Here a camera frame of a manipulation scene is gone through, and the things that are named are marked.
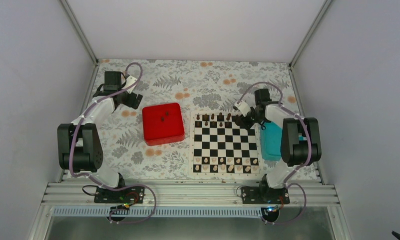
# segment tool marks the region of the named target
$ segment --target floral tablecloth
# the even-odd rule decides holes
[[[188,172],[191,111],[231,111],[234,101],[255,82],[270,81],[277,85],[284,94],[285,106],[298,112],[286,63],[102,59],[92,93],[104,83],[105,71],[124,72],[131,62],[143,67],[143,76],[134,90],[144,96],[141,105],[137,110],[120,105],[99,131],[104,161],[127,179],[195,179]],[[128,73],[138,77],[139,69],[133,66]],[[244,98],[252,106],[256,89]],[[272,99],[279,99],[276,90],[271,89],[270,94]],[[147,146],[142,133],[142,108],[172,102],[181,106],[185,140]],[[269,172],[275,164],[264,161],[260,172]],[[210,176],[206,179],[232,178]],[[316,173],[313,167],[305,167],[293,179],[315,180]]]

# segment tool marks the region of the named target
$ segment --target gray floor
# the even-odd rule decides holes
[[[299,208],[281,210],[278,222],[298,214]],[[153,217],[136,225],[110,224],[102,217],[53,217],[49,240],[331,240],[325,207],[308,207],[296,222],[264,225],[253,218]]]

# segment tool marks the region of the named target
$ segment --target chessboard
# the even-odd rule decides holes
[[[191,112],[190,174],[256,179],[263,160],[255,126],[235,124],[233,112]]]

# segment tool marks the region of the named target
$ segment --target metal vent grille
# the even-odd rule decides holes
[[[57,217],[106,217],[110,207],[106,206],[56,206]],[[146,217],[152,207],[131,207],[120,210],[113,216]],[[257,218],[261,216],[259,207],[157,207],[153,217],[160,218]]]

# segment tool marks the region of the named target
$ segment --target black mounting plate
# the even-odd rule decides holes
[[[141,204],[144,199],[145,188],[142,186],[133,186],[122,191],[110,191],[108,189],[97,187],[94,197],[96,204],[125,204],[134,200],[134,195],[130,193],[137,193],[137,204]]]
[[[281,204],[279,196],[284,200],[284,204],[290,203],[290,197],[286,188],[272,188],[271,191],[272,194],[267,194],[268,201],[264,201],[262,197],[260,197],[258,186],[243,186],[241,187],[242,204]]]

